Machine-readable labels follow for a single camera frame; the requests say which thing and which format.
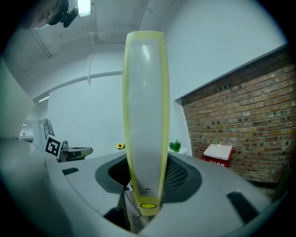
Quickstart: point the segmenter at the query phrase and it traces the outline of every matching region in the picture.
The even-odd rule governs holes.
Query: ceiling light
[[[49,96],[48,96],[48,97],[45,97],[44,99],[40,100],[39,102],[44,101],[44,100],[46,100],[46,99],[48,99],[48,98],[49,98]]]
[[[91,0],[77,0],[79,16],[84,17],[91,14]]]

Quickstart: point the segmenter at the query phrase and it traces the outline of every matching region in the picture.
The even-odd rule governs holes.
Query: red box
[[[217,158],[213,158],[213,157],[210,157],[210,156],[205,156],[205,155],[201,155],[200,158],[202,160],[204,160],[204,161],[208,161],[208,162],[211,162],[211,163],[221,165],[221,166],[225,166],[225,167],[229,168],[232,155],[233,155],[233,150],[231,150],[231,152],[229,154],[229,157],[228,157],[228,160],[226,160],[226,161],[221,160],[221,159],[217,159]]]

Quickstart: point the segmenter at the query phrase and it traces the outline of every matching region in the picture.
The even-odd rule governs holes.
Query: small potted plant
[[[221,142],[220,142],[219,139],[216,140],[216,146],[217,146],[217,147],[221,147]]]
[[[169,148],[173,150],[174,152],[179,152],[181,148],[181,142],[176,140],[174,143],[169,143]]]
[[[125,148],[125,144],[122,144],[122,143],[117,143],[117,146],[116,146],[116,148],[117,148],[118,150],[122,150],[122,149],[124,149],[124,148]]]

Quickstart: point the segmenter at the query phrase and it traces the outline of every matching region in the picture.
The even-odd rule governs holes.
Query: yellow flower
[[[121,149],[124,148],[124,144],[122,144],[122,143],[117,143],[117,147],[116,147],[116,148],[119,149],[119,150],[121,150]]]

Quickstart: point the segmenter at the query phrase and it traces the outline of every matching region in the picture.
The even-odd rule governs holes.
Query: brick wall
[[[233,146],[231,169],[277,182],[296,144],[295,83],[295,64],[281,49],[183,97],[193,156],[219,139]]]

